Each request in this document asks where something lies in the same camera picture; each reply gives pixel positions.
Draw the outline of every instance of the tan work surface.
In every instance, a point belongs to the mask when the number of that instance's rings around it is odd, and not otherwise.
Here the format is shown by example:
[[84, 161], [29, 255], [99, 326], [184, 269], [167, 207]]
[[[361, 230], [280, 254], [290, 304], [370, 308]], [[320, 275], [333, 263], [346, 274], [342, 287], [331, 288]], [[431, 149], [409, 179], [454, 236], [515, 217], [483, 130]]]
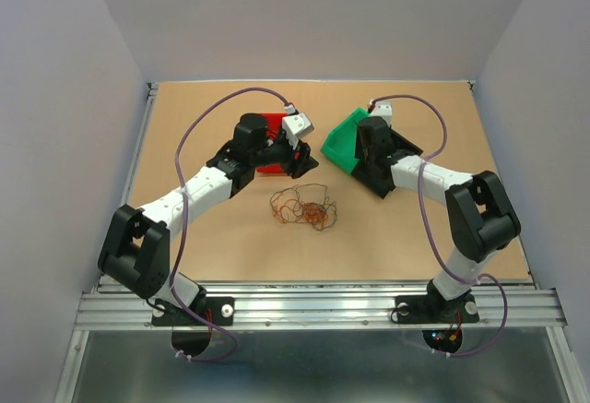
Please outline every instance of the tan work surface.
[[[165, 83], [158, 89], [138, 164], [130, 204], [139, 207], [178, 184], [174, 152], [186, 128], [227, 94], [264, 86], [283, 94], [312, 120], [305, 138], [320, 166], [299, 180], [256, 175], [234, 198], [199, 217], [189, 228], [181, 271], [195, 280], [409, 280], [430, 279], [440, 268], [432, 255], [416, 193], [396, 189], [382, 200], [320, 152], [328, 133], [353, 110], [375, 97], [415, 94], [437, 106], [448, 125], [445, 152], [433, 162], [462, 172], [495, 171], [494, 162], [467, 83], [376, 82], [196, 82]], [[434, 114], [416, 101], [395, 101], [393, 127], [430, 153], [442, 129]], [[181, 156], [186, 179], [212, 158], [242, 113], [281, 113], [279, 100], [249, 93], [229, 101], [199, 124]], [[278, 223], [270, 196], [294, 184], [326, 184], [338, 220], [326, 231]], [[446, 258], [453, 247], [444, 207], [427, 200], [434, 237]], [[177, 238], [172, 245], [174, 258]], [[500, 252], [487, 269], [501, 279], [528, 279], [519, 242]]]

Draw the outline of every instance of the green object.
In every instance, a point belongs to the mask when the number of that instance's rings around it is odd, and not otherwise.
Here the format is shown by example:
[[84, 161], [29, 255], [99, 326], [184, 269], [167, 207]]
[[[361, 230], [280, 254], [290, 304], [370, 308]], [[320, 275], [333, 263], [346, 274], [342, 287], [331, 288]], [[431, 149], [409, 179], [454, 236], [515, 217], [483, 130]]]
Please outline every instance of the green object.
[[352, 173], [359, 163], [359, 159], [354, 157], [357, 146], [357, 124], [365, 117], [369, 117], [369, 113], [362, 108], [357, 108], [344, 122], [328, 134], [322, 145], [322, 154], [348, 174]]

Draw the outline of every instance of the cable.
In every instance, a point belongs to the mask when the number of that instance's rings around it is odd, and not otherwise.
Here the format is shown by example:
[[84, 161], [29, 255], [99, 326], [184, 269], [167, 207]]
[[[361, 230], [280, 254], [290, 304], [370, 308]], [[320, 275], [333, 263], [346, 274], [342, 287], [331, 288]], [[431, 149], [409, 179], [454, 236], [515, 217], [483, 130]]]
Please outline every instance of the cable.
[[501, 317], [500, 327], [498, 328], [498, 331], [496, 332], [494, 337], [491, 338], [490, 341], [484, 343], [483, 345], [481, 345], [477, 348], [474, 348], [473, 350], [468, 350], [466, 352], [456, 352], [455, 354], [451, 354], [451, 357], [470, 357], [472, 355], [479, 354], [480, 352], [483, 352], [484, 350], [486, 350], [487, 348], [489, 348], [490, 346], [492, 346], [494, 343], [496, 343], [498, 341], [498, 339], [500, 338], [500, 335], [502, 334], [502, 332], [504, 332], [504, 328], [506, 327], [506, 321], [508, 320], [508, 297], [506, 297], [506, 291], [504, 290], [504, 287], [498, 281], [498, 279], [496, 279], [491, 274], [484, 272], [484, 273], [478, 275], [478, 279], [481, 279], [482, 277], [487, 277], [488, 279], [493, 281], [496, 284], [496, 286], [498, 287], [498, 289], [500, 290], [501, 299], [504, 304], [504, 312]]
[[463, 324], [463, 322], [461, 320], [461, 313], [457, 312], [457, 317], [458, 317], [457, 330], [453, 334], [455, 337], [457, 337], [459, 335], [459, 331], [461, 331], [461, 325]]
[[238, 349], [238, 347], [240, 346], [240, 342], [238, 341], [238, 338], [232, 332], [230, 332], [228, 329], [226, 329], [222, 326], [218, 326], [218, 325], [214, 324], [213, 322], [207, 321], [205, 318], [201, 317], [200, 315], [195, 313], [192, 309], [190, 309], [186, 305], [186, 303], [183, 302], [183, 300], [180, 298], [180, 296], [176, 292], [176, 289], [174, 288], [174, 278], [176, 277], [176, 273], [178, 272], [178, 268], [181, 264], [181, 260], [183, 259], [184, 247], [186, 246], [186, 234], [188, 232], [188, 195], [184, 191], [184, 188], [186, 186], [186, 181], [184, 180], [183, 170], [181, 169], [181, 163], [180, 163], [181, 151], [183, 150], [183, 146], [184, 146], [184, 143], [186, 142], [186, 139], [191, 135], [191, 133], [193, 132], [195, 127], [209, 113], [211, 113], [213, 110], [215, 110], [220, 104], [225, 103], [226, 101], [233, 99], [236, 96], [239, 96], [239, 95], [244, 94], [246, 92], [252, 92], [252, 91], [259, 91], [259, 92], [265, 92], [267, 94], [271, 94], [271, 95], [279, 98], [285, 104], [285, 106], [289, 105], [289, 102], [287, 101], [287, 99], [285, 99], [285, 97], [283, 97], [278, 92], [273, 91], [272, 89], [261, 88], [261, 87], [250, 87], [250, 88], [244, 88], [244, 89], [240, 89], [238, 91], [232, 92], [231, 94], [225, 96], [223, 99], [216, 101], [213, 105], [211, 105], [209, 108], [204, 110], [201, 113], [201, 115], [199, 115], [196, 118], [196, 120], [188, 127], [188, 129], [184, 133], [183, 138], [181, 138], [181, 141], [178, 144], [178, 148], [176, 149], [176, 153], [174, 154], [174, 166], [176, 168], [176, 174], [178, 175], [178, 181], [180, 182], [180, 185], [181, 185], [181, 193], [183, 194], [183, 227], [182, 227], [182, 231], [181, 231], [181, 243], [180, 243], [180, 247], [178, 249], [178, 255], [176, 257], [176, 261], [174, 262], [174, 266], [172, 268], [172, 272], [170, 275], [171, 294], [172, 294], [172, 297], [174, 297], [174, 299], [176, 300], [176, 302], [178, 302], [178, 304], [180, 304], [181, 308], [187, 314], [189, 314], [191, 317], [193, 317], [194, 320], [196, 320], [197, 322], [199, 322], [202, 325], [209, 327], [210, 329], [216, 329], [220, 333], [228, 336], [233, 343], [230, 350], [228, 350], [227, 352], [224, 352], [222, 354], [213, 356], [213, 357], [205, 357], [205, 358], [191, 357], [191, 356], [183, 354], [180, 351], [176, 352], [177, 355], [184, 357], [189, 362], [212, 362], [212, 361], [216, 361], [216, 360], [225, 359], [226, 357], [229, 357], [231, 354], [233, 354]]
[[154, 303], [150, 302], [149, 299], [146, 299], [146, 303], [147, 303], [147, 306], [149, 306], [151, 309], [154, 309], [156, 311], [160, 311], [161, 313], [164, 313], [164, 314], [167, 313], [166, 308], [164, 307], [163, 304], [154, 304]]
[[392, 100], [392, 99], [411, 99], [414, 101], [419, 101], [419, 102], [425, 104], [426, 106], [428, 106], [431, 109], [431, 111], [434, 114], [436, 114], [439, 121], [441, 122], [442, 143], [437, 150], [435, 150], [432, 154], [429, 154], [428, 156], [426, 156], [423, 159], [423, 162], [420, 164], [419, 171], [418, 171], [418, 201], [419, 201], [419, 206], [420, 206], [420, 215], [422, 216], [422, 221], [424, 222], [424, 230], [426, 231], [426, 235], [428, 236], [428, 241], [431, 244], [431, 249], [432, 249], [432, 252], [434, 253], [434, 257], [436, 258], [436, 261], [439, 263], [442, 270], [445, 273], [447, 273], [451, 279], [454, 279], [454, 280], [456, 280], [460, 283], [463, 283], [465, 285], [473, 285], [473, 284], [478, 283], [482, 278], [488, 278], [488, 279], [491, 279], [496, 284], [498, 289], [500, 290], [500, 294], [501, 294], [501, 297], [502, 297], [502, 300], [504, 303], [504, 313], [503, 313], [500, 327], [498, 328], [498, 332], [496, 332], [494, 337], [489, 342], [484, 343], [479, 348], [476, 348], [474, 350], [469, 350], [467, 352], [450, 354], [450, 356], [452, 356], [452, 357], [468, 357], [470, 355], [478, 354], [481, 351], [486, 350], [491, 345], [493, 345], [498, 340], [498, 337], [502, 334], [504, 328], [506, 327], [506, 321], [508, 319], [508, 298], [506, 297], [506, 291], [502, 287], [502, 284], [495, 277], [493, 277], [491, 274], [487, 274], [487, 273], [479, 274], [478, 278], [475, 281], [472, 281], [472, 280], [464, 279], [462, 277], [457, 276], [444, 263], [443, 258], [441, 257], [441, 253], [439, 252], [438, 247], [436, 246], [436, 242], [434, 241], [434, 236], [432, 235], [431, 224], [429, 223], [428, 214], [426, 213], [426, 206], [424, 205], [424, 169], [426, 168], [426, 165], [428, 164], [428, 162], [431, 159], [438, 156], [439, 154], [441, 154], [444, 151], [444, 148], [446, 147], [446, 142], [447, 142], [447, 138], [448, 138], [448, 131], [447, 131], [447, 127], [446, 127], [446, 122], [444, 121], [443, 115], [441, 114], [441, 112], [439, 110], [437, 110], [436, 107], [432, 103], [430, 103], [429, 101], [427, 101], [425, 99], [422, 99], [419, 96], [414, 96], [411, 94], [395, 94], [395, 95], [391, 95], [391, 96], [382, 96], [382, 97], [378, 97], [376, 99], [373, 99], [370, 103], [370, 106], [369, 106], [369, 113], [374, 109], [375, 103], [377, 103], [378, 101], [388, 101], [388, 100]]
[[[324, 190], [322, 203], [301, 200], [301, 189], [310, 187], [319, 187]], [[292, 197], [280, 205], [279, 200], [285, 195], [292, 195]], [[309, 223], [316, 231], [332, 228], [338, 220], [336, 202], [330, 201], [328, 187], [325, 184], [296, 184], [291, 188], [276, 191], [270, 197], [270, 207], [273, 217], [279, 223]]]

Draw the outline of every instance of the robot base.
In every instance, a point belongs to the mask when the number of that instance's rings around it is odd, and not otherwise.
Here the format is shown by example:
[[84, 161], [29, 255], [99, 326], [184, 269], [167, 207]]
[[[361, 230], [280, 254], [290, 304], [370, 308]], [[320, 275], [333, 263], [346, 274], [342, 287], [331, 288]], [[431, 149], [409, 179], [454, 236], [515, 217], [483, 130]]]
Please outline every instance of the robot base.
[[472, 294], [466, 293], [445, 302], [436, 300], [429, 292], [426, 295], [404, 295], [395, 298], [395, 309], [391, 321], [399, 325], [438, 325], [461, 322], [479, 322], [478, 308]]
[[[152, 315], [151, 324], [153, 326], [203, 326], [202, 323], [194, 320], [193, 317], [188, 315], [185, 311], [176, 306], [164, 302], [163, 300], [157, 299], [155, 301], [156, 306], [162, 309], [163, 315], [156, 317]], [[231, 310], [234, 309], [235, 300], [233, 297], [207, 297], [205, 306], [202, 313], [199, 313], [203, 318], [206, 318], [205, 311], [210, 310], [212, 314], [212, 323], [217, 326], [232, 326], [233, 325], [233, 312], [231, 315], [224, 316], [221, 312], [223, 306], [229, 305]]]

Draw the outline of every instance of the metal panel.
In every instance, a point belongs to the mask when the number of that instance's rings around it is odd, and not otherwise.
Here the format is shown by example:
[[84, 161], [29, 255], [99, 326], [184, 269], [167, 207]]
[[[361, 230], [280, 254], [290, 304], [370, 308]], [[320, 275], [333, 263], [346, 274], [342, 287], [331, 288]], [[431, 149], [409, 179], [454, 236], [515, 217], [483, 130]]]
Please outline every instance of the metal panel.
[[[493, 330], [466, 330], [466, 348]], [[241, 334], [222, 363], [174, 358], [170, 334], [94, 333], [75, 401], [566, 402], [543, 328], [509, 329], [481, 355], [450, 359], [410, 346], [415, 331]], [[217, 338], [212, 350], [227, 348]]]

